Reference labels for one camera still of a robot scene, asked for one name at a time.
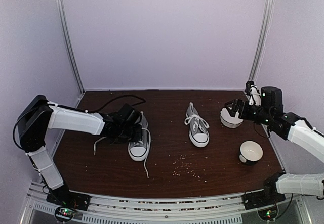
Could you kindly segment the grey sneaker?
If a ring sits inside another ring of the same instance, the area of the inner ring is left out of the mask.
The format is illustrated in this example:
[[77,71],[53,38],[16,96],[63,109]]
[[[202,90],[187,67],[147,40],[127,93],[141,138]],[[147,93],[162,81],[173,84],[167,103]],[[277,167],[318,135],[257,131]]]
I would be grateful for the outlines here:
[[204,148],[210,140],[209,124],[199,115],[193,102],[186,110],[184,124],[189,126],[189,139],[198,148]]
[[115,142],[127,143],[128,144],[128,154],[129,154],[130,158],[136,162],[143,162],[146,177],[149,178],[149,172],[148,172],[148,169],[146,166],[146,161],[147,161],[147,157],[148,157],[149,151],[150,151],[151,133],[150,133],[150,130],[148,129],[148,121],[147,121],[146,117],[144,116],[144,112],[141,111],[140,113],[142,116],[142,119],[140,122],[140,125],[142,126],[142,140],[139,140],[137,142],[128,142],[128,141],[123,141],[120,139],[110,139],[110,138],[102,136],[100,139],[98,139],[94,142],[93,151],[94,151],[94,154],[96,154],[98,143],[105,139],[111,140],[112,143],[115,143]]

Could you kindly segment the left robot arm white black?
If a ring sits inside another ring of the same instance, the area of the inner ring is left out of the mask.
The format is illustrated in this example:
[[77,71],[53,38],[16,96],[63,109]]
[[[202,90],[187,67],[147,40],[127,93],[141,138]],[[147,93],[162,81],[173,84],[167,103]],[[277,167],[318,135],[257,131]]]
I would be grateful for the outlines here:
[[73,201],[73,195],[46,149],[49,129],[89,133],[103,139],[125,140],[129,147],[150,143],[148,122],[143,112],[125,103],[117,112],[102,113],[80,110],[48,101],[37,95],[20,114],[12,131],[14,144],[29,157],[45,181],[50,194],[62,206]]

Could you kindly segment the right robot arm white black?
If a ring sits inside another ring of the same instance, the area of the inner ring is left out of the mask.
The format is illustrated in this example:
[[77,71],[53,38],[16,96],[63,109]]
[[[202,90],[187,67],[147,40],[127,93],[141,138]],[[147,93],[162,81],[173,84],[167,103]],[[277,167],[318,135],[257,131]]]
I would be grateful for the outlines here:
[[[284,112],[282,90],[265,86],[257,89],[253,81],[246,84],[250,99],[233,99],[224,104],[231,117],[267,126],[268,132],[277,134],[323,161],[323,133],[312,127],[308,120],[293,112]],[[279,173],[264,182],[260,201],[271,204],[279,194],[302,194],[323,200],[323,174]]]

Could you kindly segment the white fluted ceramic bowl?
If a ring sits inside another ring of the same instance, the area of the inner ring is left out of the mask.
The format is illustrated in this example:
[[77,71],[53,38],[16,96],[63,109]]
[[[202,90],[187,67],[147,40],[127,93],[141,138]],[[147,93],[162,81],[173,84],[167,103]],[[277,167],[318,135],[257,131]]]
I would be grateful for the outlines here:
[[230,116],[226,108],[222,108],[220,111],[220,121],[227,128],[238,128],[242,125],[243,119],[240,119],[239,113],[236,112],[234,117]]

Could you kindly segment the black and white bowl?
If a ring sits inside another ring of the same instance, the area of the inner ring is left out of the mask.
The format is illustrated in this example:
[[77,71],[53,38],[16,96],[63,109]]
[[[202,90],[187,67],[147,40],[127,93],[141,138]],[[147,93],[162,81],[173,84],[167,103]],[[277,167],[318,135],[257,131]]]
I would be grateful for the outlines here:
[[245,141],[239,148],[239,160],[242,164],[252,166],[263,157],[262,147],[254,141]]

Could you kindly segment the front aluminium rail frame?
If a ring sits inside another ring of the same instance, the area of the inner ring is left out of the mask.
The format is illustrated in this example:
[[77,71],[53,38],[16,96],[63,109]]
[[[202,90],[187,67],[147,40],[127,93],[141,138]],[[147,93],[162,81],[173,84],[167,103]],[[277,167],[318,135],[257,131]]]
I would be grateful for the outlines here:
[[90,194],[87,210],[77,210],[69,223],[268,223],[270,210],[279,215],[273,223],[313,222],[299,195],[254,209],[246,209],[246,195],[152,199]]

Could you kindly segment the right aluminium frame post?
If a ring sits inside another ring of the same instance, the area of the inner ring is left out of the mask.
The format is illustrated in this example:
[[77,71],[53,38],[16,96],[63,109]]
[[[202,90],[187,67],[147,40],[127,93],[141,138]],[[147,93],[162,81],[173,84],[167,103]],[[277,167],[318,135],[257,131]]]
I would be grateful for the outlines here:
[[263,19],[248,81],[256,82],[258,74],[260,72],[261,64],[266,50],[266,39],[271,28],[274,3],[275,0],[265,0]]

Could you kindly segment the aluminium frame post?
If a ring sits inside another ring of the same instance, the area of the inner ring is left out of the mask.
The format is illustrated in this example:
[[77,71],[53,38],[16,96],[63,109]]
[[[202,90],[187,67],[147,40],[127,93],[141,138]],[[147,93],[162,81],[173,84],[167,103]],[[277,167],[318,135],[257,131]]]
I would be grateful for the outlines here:
[[274,3],[275,0],[265,0],[263,19],[248,81],[256,82],[258,74],[260,72],[261,64],[266,50],[266,39],[271,28]]
[[67,55],[68,55],[68,60],[71,66],[72,74],[73,77],[76,81],[79,93],[82,95],[85,92],[80,73],[76,64],[75,60],[75,55],[71,43],[71,38],[68,30],[68,24],[67,24],[67,19],[66,19],[66,14],[65,14],[65,9],[64,9],[64,2],[63,0],[56,0],[57,8],[58,8],[58,13],[60,17],[60,23],[61,23],[61,28],[62,28],[62,33],[63,33],[63,38],[64,38],[64,44],[66,47]]

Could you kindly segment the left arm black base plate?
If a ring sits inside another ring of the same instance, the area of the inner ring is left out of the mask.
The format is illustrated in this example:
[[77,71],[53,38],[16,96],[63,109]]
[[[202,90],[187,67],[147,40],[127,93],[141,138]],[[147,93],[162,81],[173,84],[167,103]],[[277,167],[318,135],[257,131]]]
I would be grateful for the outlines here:
[[91,197],[87,194],[71,192],[67,190],[50,191],[46,197],[46,201],[67,207],[73,210],[87,211]]

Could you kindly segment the left aluminium frame post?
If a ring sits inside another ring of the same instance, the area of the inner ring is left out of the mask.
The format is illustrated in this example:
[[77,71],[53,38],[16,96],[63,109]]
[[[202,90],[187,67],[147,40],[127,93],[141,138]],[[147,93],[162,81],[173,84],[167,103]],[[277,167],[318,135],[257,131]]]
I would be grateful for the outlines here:
[[79,93],[82,95],[85,92],[80,73],[76,64],[75,60],[75,55],[71,43],[71,38],[68,30],[68,24],[67,24],[67,19],[66,19],[66,14],[65,14],[65,9],[64,9],[64,2],[63,0],[56,0],[57,8],[58,8],[58,13],[60,17],[60,23],[61,23],[61,28],[62,28],[62,33],[63,33],[63,38],[64,38],[64,44],[66,47],[67,55],[68,55],[68,60],[71,66],[72,74],[73,77],[76,81]]

